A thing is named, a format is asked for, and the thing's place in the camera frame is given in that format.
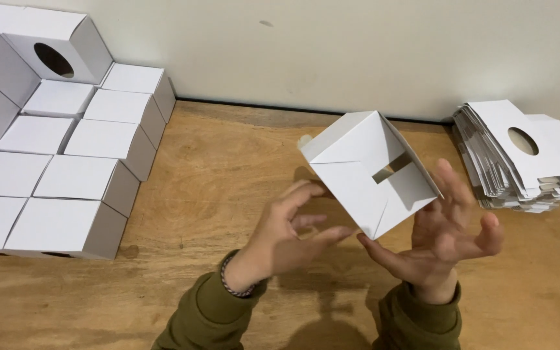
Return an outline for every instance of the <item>sleeve cuff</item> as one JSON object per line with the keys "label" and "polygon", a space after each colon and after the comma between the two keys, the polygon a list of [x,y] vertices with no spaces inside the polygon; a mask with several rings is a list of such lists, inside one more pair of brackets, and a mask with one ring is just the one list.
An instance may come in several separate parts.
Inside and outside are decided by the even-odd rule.
{"label": "sleeve cuff", "polygon": [[403,312],[416,326],[423,330],[444,334],[457,325],[457,303],[462,296],[462,288],[457,282],[453,300],[444,305],[431,305],[418,300],[411,293],[412,286],[402,282],[397,290],[397,301]]}
{"label": "sleeve cuff", "polygon": [[196,302],[200,313],[209,321],[219,324],[229,324],[237,321],[245,313],[256,306],[259,298],[267,290],[267,280],[261,281],[252,294],[246,298],[239,298],[226,290],[222,283],[220,269],[223,262],[234,256],[237,251],[231,251],[222,259],[218,269],[202,282],[196,292]]}

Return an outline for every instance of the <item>braided bracelet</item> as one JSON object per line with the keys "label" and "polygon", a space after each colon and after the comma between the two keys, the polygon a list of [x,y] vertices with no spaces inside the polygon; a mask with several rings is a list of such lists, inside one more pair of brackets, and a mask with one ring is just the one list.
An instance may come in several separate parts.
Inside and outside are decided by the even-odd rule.
{"label": "braided bracelet", "polygon": [[226,288],[226,290],[234,295],[235,297],[238,298],[246,298],[249,297],[252,292],[254,291],[254,288],[256,288],[256,284],[251,285],[246,291],[234,291],[232,289],[230,289],[230,287],[228,286],[228,284],[226,284],[226,278],[224,278],[224,271],[226,270],[226,265],[228,265],[228,263],[230,262],[230,260],[232,260],[234,257],[234,255],[232,257],[227,258],[226,260],[224,260],[224,263],[222,264],[222,269],[221,269],[221,273],[220,276],[222,277],[222,284],[224,285],[224,288]]}

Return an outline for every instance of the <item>olive green sweater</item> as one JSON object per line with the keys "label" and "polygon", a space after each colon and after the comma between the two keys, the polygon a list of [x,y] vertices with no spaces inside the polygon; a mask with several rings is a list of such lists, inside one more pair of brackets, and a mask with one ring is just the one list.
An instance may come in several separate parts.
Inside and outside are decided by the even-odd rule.
{"label": "olive green sweater", "polygon": [[[457,307],[461,296],[459,284],[447,305],[425,304],[412,295],[411,288],[409,283],[403,282],[379,302],[383,348],[459,349],[457,338],[462,328]],[[203,274],[185,292],[179,308],[151,349],[242,350],[241,336],[248,329],[252,309],[266,289],[264,281],[250,297],[237,298],[226,291],[219,271]]]}

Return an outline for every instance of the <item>wood grain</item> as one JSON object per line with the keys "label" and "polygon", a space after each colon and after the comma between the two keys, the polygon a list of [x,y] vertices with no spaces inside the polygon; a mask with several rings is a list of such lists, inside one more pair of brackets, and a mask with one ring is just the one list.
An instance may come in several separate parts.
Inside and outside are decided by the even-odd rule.
{"label": "wood grain", "polygon": [[[336,118],[179,101],[113,262],[0,257],[0,349],[147,349],[198,275],[247,241],[265,201],[312,176],[297,140]],[[446,157],[463,172],[446,128],[398,126],[428,167]],[[303,210],[354,225],[329,199]],[[459,266],[462,346],[560,350],[560,208],[497,214],[504,252]],[[407,249],[411,224],[380,242]],[[396,283],[350,238],[270,283],[244,345],[370,349],[377,300]]]}

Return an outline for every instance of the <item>wall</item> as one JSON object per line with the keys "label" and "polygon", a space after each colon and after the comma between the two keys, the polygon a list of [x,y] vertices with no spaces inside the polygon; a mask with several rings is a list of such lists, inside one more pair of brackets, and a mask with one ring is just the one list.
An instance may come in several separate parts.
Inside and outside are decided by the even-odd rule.
{"label": "wall", "polygon": [[95,21],[180,97],[441,120],[510,99],[560,119],[560,0],[2,0]]}

